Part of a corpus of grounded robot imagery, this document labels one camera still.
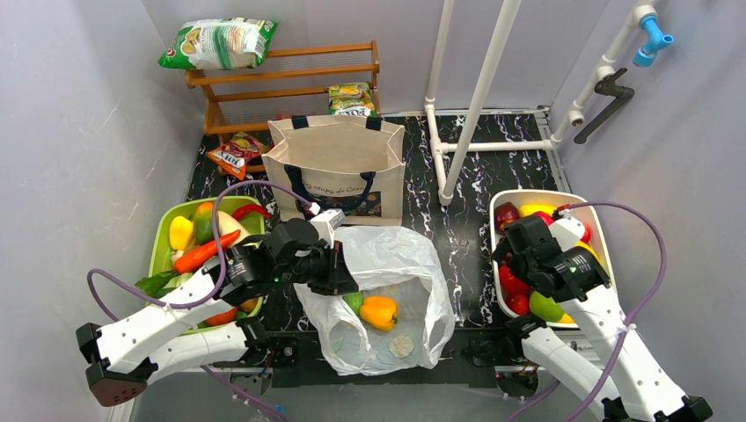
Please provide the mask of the green cucumber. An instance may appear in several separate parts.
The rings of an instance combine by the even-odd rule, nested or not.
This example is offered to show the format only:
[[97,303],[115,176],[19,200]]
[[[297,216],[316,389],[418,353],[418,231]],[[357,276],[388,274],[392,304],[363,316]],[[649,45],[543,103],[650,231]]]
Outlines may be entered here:
[[361,307],[364,302],[361,292],[345,294],[343,295],[343,300],[357,316],[361,315]]

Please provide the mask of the orange yellow bell pepper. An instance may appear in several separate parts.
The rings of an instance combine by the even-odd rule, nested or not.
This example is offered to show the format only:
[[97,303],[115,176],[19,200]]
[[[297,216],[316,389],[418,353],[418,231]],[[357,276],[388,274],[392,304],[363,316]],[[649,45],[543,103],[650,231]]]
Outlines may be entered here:
[[380,331],[391,331],[398,323],[398,304],[390,297],[372,295],[363,299],[360,318]]

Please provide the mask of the white plastic grocery bag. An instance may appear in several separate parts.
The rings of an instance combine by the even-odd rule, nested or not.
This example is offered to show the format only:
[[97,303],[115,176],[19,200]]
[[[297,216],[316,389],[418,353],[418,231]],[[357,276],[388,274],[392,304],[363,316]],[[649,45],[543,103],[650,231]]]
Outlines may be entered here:
[[[399,307],[398,323],[391,331],[380,331],[357,316],[342,296],[318,295],[296,285],[325,361],[340,376],[434,368],[453,335],[456,317],[432,242],[401,226],[342,227],[335,237],[343,243],[347,267],[363,298],[392,298]],[[414,357],[407,363],[385,363],[375,357],[384,350],[383,342],[399,335],[414,342]]]

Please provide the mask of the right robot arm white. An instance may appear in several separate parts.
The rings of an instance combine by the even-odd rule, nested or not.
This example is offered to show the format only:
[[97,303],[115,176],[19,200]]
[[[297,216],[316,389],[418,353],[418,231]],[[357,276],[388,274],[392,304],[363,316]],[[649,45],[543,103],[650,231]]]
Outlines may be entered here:
[[611,278],[582,247],[562,250],[544,220],[530,216],[507,224],[494,251],[507,268],[572,317],[603,368],[559,338],[539,316],[507,323],[528,360],[550,371],[602,421],[706,421],[713,409],[684,392],[662,369],[626,321]]

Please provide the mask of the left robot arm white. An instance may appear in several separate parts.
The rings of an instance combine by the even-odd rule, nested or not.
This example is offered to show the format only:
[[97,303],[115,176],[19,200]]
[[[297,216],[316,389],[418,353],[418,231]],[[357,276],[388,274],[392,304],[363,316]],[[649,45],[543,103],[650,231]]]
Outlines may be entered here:
[[309,221],[291,219],[264,235],[247,236],[209,258],[160,303],[111,324],[79,327],[77,343],[88,364],[91,393],[111,407],[188,368],[292,347],[251,316],[204,332],[192,329],[280,284],[305,285],[326,296],[357,291],[343,244],[334,237],[344,219],[339,209],[330,209]]

